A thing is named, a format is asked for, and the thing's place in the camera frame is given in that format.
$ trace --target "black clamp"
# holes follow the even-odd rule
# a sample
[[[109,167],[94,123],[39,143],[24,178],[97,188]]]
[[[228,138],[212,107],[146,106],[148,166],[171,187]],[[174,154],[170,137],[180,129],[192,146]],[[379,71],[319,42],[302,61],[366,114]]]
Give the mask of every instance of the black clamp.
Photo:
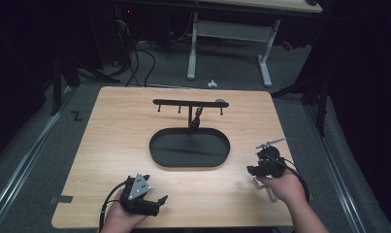
[[[157,202],[144,200],[145,195],[151,187],[147,183],[149,175],[137,174],[136,178],[128,177],[125,188],[119,198],[119,203],[125,212],[132,215],[157,216],[159,208],[165,204],[168,195],[162,197]]]
[[[279,178],[285,170],[286,164],[283,157],[280,157],[279,150],[268,146],[257,152],[259,157],[258,166],[246,166],[248,173],[252,176]]]
[[[200,115],[203,109],[204,109],[203,107],[199,107],[196,110],[195,118],[188,125],[189,133],[195,133],[196,130],[199,128],[199,124],[201,123]]]

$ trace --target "horizontal bar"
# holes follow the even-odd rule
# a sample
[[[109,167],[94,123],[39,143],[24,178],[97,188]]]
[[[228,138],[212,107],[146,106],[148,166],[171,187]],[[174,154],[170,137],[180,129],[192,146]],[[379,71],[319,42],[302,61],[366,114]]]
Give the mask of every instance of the horizontal bar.
[[[97,2],[97,3],[109,3],[117,4],[128,7],[139,7],[139,8],[155,8],[164,9],[169,11],[185,11],[185,12],[197,12],[197,13],[213,13],[220,15],[246,15],[250,17],[261,17],[265,15],[267,17],[275,17],[278,19],[304,19],[314,20],[323,23],[342,23],[342,22],[357,22],[360,21],[359,16],[325,16],[320,13],[301,13],[293,11],[282,11],[264,8],[254,7],[241,7],[241,6],[230,6],[225,4],[193,4],[190,1],[182,2],[169,2],[169,1],[154,1],[154,0],[78,0],[79,2]]]
[[[203,101],[190,101],[190,100],[165,100],[154,99],[155,105],[173,105],[173,106],[189,106],[189,107],[204,107],[204,108],[228,108],[229,104],[225,101],[215,102],[203,102]]]

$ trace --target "gray carpet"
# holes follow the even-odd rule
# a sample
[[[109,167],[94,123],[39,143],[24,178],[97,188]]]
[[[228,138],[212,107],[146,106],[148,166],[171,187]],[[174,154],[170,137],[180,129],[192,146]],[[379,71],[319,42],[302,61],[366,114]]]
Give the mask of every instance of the gray carpet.
[[[140,48],[147,46],[148,44],[141,44]],[[249,51],[254,53],[259,46],[253,45],[249,47]],[[291,52],[279,47],[273,48],[268,66],[274,85],[268,89],[263,86],[255,55],[246,55],[242,51],[230,55],[229,51],[232,49],[233,47],[219,48],[213,53],[200,51],[197,77],[194,81],[188,81],[186,69],[189,48],[185,43],[176,44],[168,50],[153,46],[147,51],[155,57],[156,63],[147,82],[149,85],[208,88],[207,83],[214,80],[219,89],[274,92],[294,83],[310,51],[310,48]],[[143,85],[144,77],[152,66],[152,58],[148,54],[138,52],[138,56],[138,83],[133,81],[130,85]],[[107,67],[106,72],[113,69],[115,68]],[[121,80],[119,85],[124,85],[130,77],[131,72],[128,71],[116,78]],[[0,232],[96,232],[96,229],[58,230],[51,226],[50,221],[56,207],[53,197],[62,191],[97,93],[103,85],[109,84],[99,80],[82,79],[80,87],[70,92],[72,95],[68,95],[66,105],[56,116],[56,124],[45,138],[38,160],[3,218]],[[50,90],[47,96],[49,101],[43,109],[22,127],[0,157],[0,193],[20,160],[30,151],[43,126],[50,120]],[[308,107],[302,106],[297,97],[299,95],[287,95],[275,99],[275,104],[294,161],[308,183],[311,205],[331,232],[353,232],[332,182],[333,178],[328,172],[324,148],[319,143],[317,132],[313,130]],[[380,211],[350,154],[330,102],[328,108],[324,140],[330,146],[348,191],[355,200],[365,232],[391,232],[386,217]],[[82,120],[74,120],[75,114],[72,111],[79,112],[79,118]],[[291,232],[292,228],[285,227],[280,230]]]

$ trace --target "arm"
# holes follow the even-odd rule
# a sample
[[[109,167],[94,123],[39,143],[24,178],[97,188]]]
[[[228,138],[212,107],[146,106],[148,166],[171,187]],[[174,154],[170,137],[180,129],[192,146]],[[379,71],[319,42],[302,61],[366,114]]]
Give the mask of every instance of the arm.
[[[257,177],[257,180],[270,187],[274,194],[286,204],[297,233],[329,232],[307,202],[298,178],[289,170],[285,170],[280,178]]]
[[[115,200],[119,200],[122,190],[116,194]],[[119,202],[115,201],[108,210],[101,233],[129,233],[145,218],[147,216],[126,213]]]

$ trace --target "desk leg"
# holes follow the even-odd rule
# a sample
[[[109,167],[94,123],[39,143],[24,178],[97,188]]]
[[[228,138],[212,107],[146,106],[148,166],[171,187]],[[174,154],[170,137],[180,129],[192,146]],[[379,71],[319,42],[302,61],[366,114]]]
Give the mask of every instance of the desk leg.
[[[196,67],[196,37],[198,33],[198,13],[194,13],[194,21],[192,24],[192,45],[191,53],[189,54],[189,64],[188,64],[188,79],[195,79],[195,67]]]
[[[280,24],[280,19],[277,19],[274,23],[274,26],[273,26],[271,32],[270,32],[267,46],[265,47],[265,50],[264,50],[264,54],[258,55],[258,61],[259,61],[259,67],[261,68],[262,80],[264,81],[264,86],[266,86],[266,87],[272,86],[271,77],[268,72],[267,59],[268,59],[268,55],[270,54],[271,47],[274,43],[275,36],[277,35],[277,29],[279,28],[279,24]]]

